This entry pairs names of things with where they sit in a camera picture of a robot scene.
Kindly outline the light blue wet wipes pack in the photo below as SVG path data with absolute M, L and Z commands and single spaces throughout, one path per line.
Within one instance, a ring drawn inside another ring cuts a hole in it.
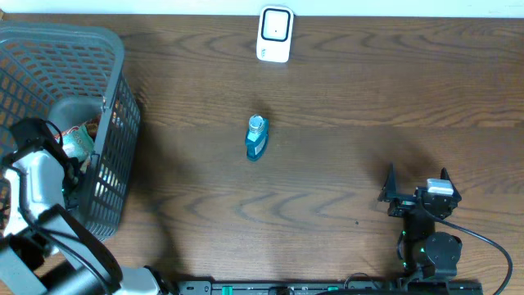
M 79 162 L 85 161 L 94 150 L 94 141 L 81 129 L 72 134 L 62 136 L 63 150 L 69 158 L 77 158 Z

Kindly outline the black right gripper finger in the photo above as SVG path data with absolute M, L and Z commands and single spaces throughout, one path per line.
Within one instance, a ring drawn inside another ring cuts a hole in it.
M 395 166 L 393 163 L 390 164 L 386 181 L 382 186 L 382 190 L 377 198 L 379 202 L 392 202 L 397 198 L 397 182 L 395 177 Z
M 453 190 L 452 193 L 449 193 L 457 202 L 462 201 L 462 196 L 458 189 L 455 187 L 454 183 L 452 182 L 449 173 L 445 167 L 443 167 L 440 171 L 440 180 L 444 181 L 447 188 L 451 188 Z

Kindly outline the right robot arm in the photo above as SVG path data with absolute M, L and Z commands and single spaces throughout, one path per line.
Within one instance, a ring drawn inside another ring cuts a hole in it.
M 406 275 L 418 280 L 446 280 L 457 275 L 462 241 L 436 231 L 436 222 L 450 216 L 462 200 L 446 169 L 438 179 L 428 179 L 424 187 L 407 194 L 397 190 L 395 167 L 390 165 L 377 200 L 389 204 L 388 216 L 403 220 L 397 255 L 404 262 Z

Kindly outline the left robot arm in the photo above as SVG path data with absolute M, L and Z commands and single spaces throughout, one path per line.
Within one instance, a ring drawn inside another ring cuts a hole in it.
M 10 216 L 1 240 L 1 280 L 14 294 L 170 294 L 151 268 L 118 264 L 67 210 L 79 161 L 49 120 L 25 118 L 10 132 L 17 149 L 2 160 Z

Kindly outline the red chocolate bar wrapper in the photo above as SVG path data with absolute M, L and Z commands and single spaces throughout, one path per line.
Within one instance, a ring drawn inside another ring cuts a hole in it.
M 91 120 L 85 121 L 84 123 L 80 125 L 75 125 L 67 129 L 66 131 L 63 131 L 61 134 L 63 136 L 66 136 L 67 134 L 72 134 L 74 131 L 79 131 L 83 129 L 92 140 L 95 140 L 97 137 L 97 131 L 98 131 L 100 119 L 101 117 L 97 116 Z

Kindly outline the teal mouthwash bottle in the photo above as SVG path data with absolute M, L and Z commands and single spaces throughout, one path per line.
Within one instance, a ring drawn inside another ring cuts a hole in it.
M 245 137 L 246 157 L 250 161 L 258 161 L 265 152 L 269 141 L 269 121 L 255 114 L 248 120 Z

